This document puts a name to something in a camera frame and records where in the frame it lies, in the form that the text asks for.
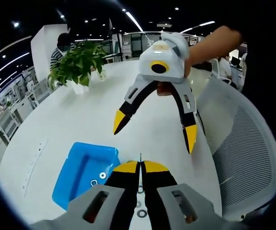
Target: computer monitor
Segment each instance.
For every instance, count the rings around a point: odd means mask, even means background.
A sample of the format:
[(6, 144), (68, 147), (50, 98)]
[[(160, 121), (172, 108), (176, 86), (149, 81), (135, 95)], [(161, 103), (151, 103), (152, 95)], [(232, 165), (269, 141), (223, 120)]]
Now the computer monitor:
[(234, 66), (239, 67), (240, 60), (238, 58), (232, 57), (232, 61), (230, 63)]

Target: white chair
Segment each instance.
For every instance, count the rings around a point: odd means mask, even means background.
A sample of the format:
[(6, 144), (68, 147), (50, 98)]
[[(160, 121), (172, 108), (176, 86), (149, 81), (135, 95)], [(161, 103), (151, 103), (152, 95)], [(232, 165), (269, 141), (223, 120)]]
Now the white chair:
[(11, 140), (12, 136), (19, 128), (19, 123), (16, 121), (15, 117), (11, 114), (8, 108), (5, 109), (0, 116), (0, 127), (7, 141)]
[(38, 84), (34, 85), (32, 88), (32, 92), (34, 95), (35, 103), (38, 106), (45, 98), (47, 98), (51, 94), (51, 91), (47, 86), (47, 80), (44, 79)]
[(218, 174), (223, 217), (239, 220), (276, 194), (276, 141), (255, 106), (216, 78), (197, 109)]
[(231, 79), (228, 79), (228, 78), (224, 78), (220, 75), (220, 68), (219, 68), (219, 62), (217, 59), (211, 59), (211, 67), (212, 67), (212, 70), (211, 70), (211, 77), (214, 76), (220, 80), (227, 80), (227, 84), (231, 84), (232, 81)]

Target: human arm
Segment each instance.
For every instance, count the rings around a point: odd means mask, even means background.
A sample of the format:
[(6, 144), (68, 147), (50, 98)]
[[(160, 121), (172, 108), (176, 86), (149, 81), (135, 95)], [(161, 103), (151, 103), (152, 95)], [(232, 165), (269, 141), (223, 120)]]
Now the human arm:
[(242, 43), (242, 35), (237, 30), (221, 26), (203, 41), (189, 47), (189, 59), (185, 61), (184, 76), (188, 77), (192, 65), (224, 56)]

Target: white pillar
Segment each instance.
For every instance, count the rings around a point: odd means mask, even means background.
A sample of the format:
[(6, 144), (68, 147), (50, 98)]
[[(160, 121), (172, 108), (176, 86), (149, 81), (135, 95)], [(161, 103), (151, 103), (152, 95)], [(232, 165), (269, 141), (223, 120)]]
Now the white pillar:
[(67, 24), (44, 25), (31, 41), (34, 69), (38, 81), (50, 74), (51, 55), (57, 46), (58, 36), (68, 32)]

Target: office desk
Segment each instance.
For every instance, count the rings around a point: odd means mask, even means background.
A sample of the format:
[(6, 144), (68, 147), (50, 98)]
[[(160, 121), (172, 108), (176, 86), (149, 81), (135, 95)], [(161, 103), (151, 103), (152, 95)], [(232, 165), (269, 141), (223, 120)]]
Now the office desk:
[[(0, 165), (0, 185), (15, 210), (29, 223), (54, 219), (65, 212), (51, 196), (71, 146), (79, 141), (116, 147), (121, 162), (139, 160), (141, 153), (142, 160), (162, 163), (179, 184), (187, 183), (201, 193), (221, 215), (217, 173), (201, 126), (198, 124), (197, 141), (189, 155), (173, 97), (158, 97), (154, 92), (114, 136), (115, 113), (138, 73), (138, 61), (107, 64), (104, 68), (105, 81), (92, 75), (90, 90), (83, 95), (64, 86), (54, 91), (12, 138)], [(24, 175), (37, 146), (44, 141), (47, 143), (24, 196)], [(135, 213), (130, 229), (150, 229), (150, 222)]]

